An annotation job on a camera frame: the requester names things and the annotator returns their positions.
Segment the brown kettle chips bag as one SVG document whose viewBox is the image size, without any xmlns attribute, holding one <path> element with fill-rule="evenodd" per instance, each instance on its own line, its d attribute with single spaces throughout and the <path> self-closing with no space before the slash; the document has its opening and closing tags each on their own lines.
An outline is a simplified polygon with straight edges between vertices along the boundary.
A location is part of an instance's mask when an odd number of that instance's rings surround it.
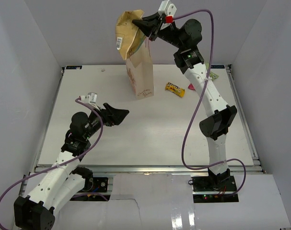
<svg viewBox="0 0 291 230">
<path fill-rule="evenodd" d="M 136 53 L 145 39 L 144 33 L 132 22 L 142 19 L 143 14 L 143 10 L 125 11 L 117 20 L 116 49 L 123 60 Z"/>
</svg>

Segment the white paper gift bag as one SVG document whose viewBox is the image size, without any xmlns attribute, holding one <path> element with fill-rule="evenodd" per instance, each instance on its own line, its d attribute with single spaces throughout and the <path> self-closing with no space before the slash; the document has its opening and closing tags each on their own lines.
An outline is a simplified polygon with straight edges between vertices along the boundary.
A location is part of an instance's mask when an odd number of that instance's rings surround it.
<svg viewBox="0 0 291 230">
<path fill-rule="evenodd" d="M 137 100 L 154 96 L 153 63 L 147 40 L 126 60 L 126 69 Z"/>
</svg>

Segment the yellow m&m's candy packet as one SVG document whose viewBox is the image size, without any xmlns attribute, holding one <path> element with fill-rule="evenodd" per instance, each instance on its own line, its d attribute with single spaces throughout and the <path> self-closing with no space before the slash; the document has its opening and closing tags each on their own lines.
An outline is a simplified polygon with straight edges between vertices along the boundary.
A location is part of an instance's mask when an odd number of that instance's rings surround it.
<svg viewBox="0 0 291 230">
<path fill-rule="evenodd" d="M 168 90 L 168 91 L 176 94 L 177 96 L 179 96 L 181 98 L 184 97 L 184 95 L 185 95 L 185 89 L 180 88 L 180 87 L 178 87 L 178 86 L 176 86 L 176 85 L 174 85 L 174 84 L 172 84 L 170 82 L 168 82 L 166 84 L 165 90 Z"/>
</svg>

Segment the pink snack packet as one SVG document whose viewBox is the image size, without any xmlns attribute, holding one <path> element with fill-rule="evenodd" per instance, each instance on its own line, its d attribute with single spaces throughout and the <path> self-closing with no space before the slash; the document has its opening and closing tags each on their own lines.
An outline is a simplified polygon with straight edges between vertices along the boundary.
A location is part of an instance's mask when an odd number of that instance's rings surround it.
<svg viewBox="0 0 291 230">
<path fill-rule="evenodd" d="M 193 84 L 189 84 L 188 88 L 189 88 L 190 90 L 195 90 L 195 87 L 193 86 Z"/>
</svg>

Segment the green snack packet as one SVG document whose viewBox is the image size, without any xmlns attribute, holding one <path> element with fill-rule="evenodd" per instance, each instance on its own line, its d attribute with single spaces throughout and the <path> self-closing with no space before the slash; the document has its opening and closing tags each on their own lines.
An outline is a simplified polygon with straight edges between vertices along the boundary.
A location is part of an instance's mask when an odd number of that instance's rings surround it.
<svg viewBox="0 0 291 230">
<path fill-rule="evenodd" d="M 210 78 L 212 81 L 216 80 L 218 77 L 219 77 L 219 75 L 216 74 L 216 73 L 213 73 L 213 72 L 210 72 L 210 73 L 209 73 L 209 78 Z"/>
</svg>

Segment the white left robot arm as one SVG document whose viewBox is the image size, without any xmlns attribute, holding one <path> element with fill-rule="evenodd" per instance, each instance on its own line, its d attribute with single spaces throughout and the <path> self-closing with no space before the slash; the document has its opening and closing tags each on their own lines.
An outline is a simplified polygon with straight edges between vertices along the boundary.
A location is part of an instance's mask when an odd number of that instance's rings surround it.
<svg viewBox="0 0 291 230">
<path fill-rule="evenodd" d="M 77 112 L 71 118 L 64 145 L 40 183 L 26 196 L 14 202 L 17 227 L 23 230 L 50 230 L 62 207 L 80 190 L 89 191 L 93 186 L 91 170 L 79 167 L 84 153 L 93 146 L 90 137 L 104 126 L 118 126 L 129 110 L 116 109 L 104 103 L 104 108 L 88 103 L 90 115 Z"/>
</svg>

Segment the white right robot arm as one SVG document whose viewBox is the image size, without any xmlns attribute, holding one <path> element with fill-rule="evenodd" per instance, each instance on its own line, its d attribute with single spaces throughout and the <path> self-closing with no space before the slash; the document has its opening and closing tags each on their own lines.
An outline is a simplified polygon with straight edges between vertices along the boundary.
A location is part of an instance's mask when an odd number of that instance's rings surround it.
<svg viewBox="0 0 291 230">
<path fill-rule="evenodd" d="M 132 22 L 149 40 L 160 38 L 178 48 L 174 53 L 175 64 L 194 86 L 199 95 L 198 106 L 204 106 L 207 116 L 199 123 L 199 128 L 209 148 L 208 184 L 212 190 L 220 191 L 230 178 L 225 142 L 237 108 L 228 105 L 209 77 L 209 68 L 198 49 L 198 43 L 202 40 L 201 23 L 189 19 L 177 28 L 171 15 L 158 13 Z"/>
</svg>

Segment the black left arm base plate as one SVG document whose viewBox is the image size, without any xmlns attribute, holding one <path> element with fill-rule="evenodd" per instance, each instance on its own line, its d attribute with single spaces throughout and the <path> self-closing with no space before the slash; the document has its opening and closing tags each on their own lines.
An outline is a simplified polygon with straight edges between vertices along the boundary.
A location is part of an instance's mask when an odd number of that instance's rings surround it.
<svg viewBox="0 0 291 230">
<path fill-rule="evenodd" d="M 107 192 L 108 178 L 107 177 L 92 177 L 85 180 L 85 186 L 82 192 Z"/>
</svg>

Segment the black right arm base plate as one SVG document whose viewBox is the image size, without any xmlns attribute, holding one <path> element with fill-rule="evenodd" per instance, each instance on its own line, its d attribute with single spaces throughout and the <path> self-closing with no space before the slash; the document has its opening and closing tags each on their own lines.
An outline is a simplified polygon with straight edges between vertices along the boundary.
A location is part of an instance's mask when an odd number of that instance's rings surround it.
<svg viewBox="0 0 291 230">
<path fill-rule="evenodd" d="M 219 184 L 215 184 L 209 176 L 196 176 L 192 177 L 188 184 L 192 185 L 194 192 L 234 192 L 237 190 L 233 176 Z"/>
</svg>

